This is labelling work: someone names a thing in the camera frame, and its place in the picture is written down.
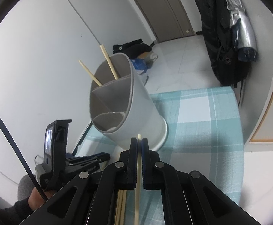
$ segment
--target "metal screw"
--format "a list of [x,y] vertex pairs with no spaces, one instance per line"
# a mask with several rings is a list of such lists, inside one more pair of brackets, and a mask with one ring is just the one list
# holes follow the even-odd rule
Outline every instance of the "metal screw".
[[124,166],[124,162],[116,162],[115,166],[118,167],[118,168],[119,167],[123,167]]
[[193,171],[193,172],[191,173],[191,176],[192,176],[193,178],[197,179],[197,178],[200,177],[200,173],[197,172],[197,171]]
[[156,162],[155,166],[159,167],[159,168],[162,168],[162,167],[164,167],[164,163],[163,162]]
[[88,172],[81,172],[81,173],[79,173],[79,177],[80,177],[81,179],[87,178],[87,177],[88,177]]

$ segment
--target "blue plastic bag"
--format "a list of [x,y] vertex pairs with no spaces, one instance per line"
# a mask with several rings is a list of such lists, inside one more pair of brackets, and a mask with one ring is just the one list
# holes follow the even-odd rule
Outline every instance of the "blue plastic bag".
[[132,59],[131,62],[136,70],[143,70],[144,72],[147,72],[148,66],[144,59],[136,58]]

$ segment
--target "black bag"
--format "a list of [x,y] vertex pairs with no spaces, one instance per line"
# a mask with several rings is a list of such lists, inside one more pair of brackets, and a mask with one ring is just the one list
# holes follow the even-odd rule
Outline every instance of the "black bag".
[[123,50],[122,52],[125,53],[130,59],[137,58],[140,54],[144,52],[151,52],[152,48],[145,43],[137,44],[130,46],[129,48]]
[[125,43],[123,45],[113,45],[113,47],[112,47],[113,52],[112,53],[115,54],[115,53],[118,53],[118,52],[123,52],[124,50],[126,50],[130,46],[137,45],[137,44],[140,44],[140,43],[143,43],[142,39],[134,40],[132,42]]
[[230,31],[230,12],[226,0],[199,0],[202,33],[212,70],[223,86],[244,80],[250,62],[238,60]]

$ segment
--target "floor tile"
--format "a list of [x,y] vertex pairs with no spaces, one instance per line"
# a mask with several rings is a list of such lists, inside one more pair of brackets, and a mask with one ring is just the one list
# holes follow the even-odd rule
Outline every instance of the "floor tile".
[[245,152],[244,156],[242,208],[258,202],[273,187],[273,151]]
[[254,204],[244,210],[261,225],[273,225],[273,187]]
[[219,87],[219,81],[212,70],[181,74],[181,90],[211,87]]
[[180,90],[180,74],[150,76],[146,83],[149,94],[172,92]]
[[155,47],[153,51],[158,55],[157,60],[148,70],[148,75],[164,75],[174,74],[179,72],[184,50],[170,52],[164,54],[160,47]]
[[188,38],[180,38],[180,39],[176,39],[176,40],[169,40],[169,41],[165,41],[162,43],[158,43],[153,47],[153,50],[155,47],[160,47],[162,49],[162,51],[164,52],[164,54],[184,50],[185,45],[186,45],[186,40],[188,40]]
[[208,55],[201,50],[185,50],[179,73],[211,70],[211,62]]

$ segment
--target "small screen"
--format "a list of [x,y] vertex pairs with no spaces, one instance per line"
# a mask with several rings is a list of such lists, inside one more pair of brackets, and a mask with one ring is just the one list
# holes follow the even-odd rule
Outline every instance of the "small screen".
[[45,138],[45,141],[44,141],[44,151],[48,155],[51,155],[52,132],[53,132],[53,128],[50,128],[50,129],[47,130],[46,138]]

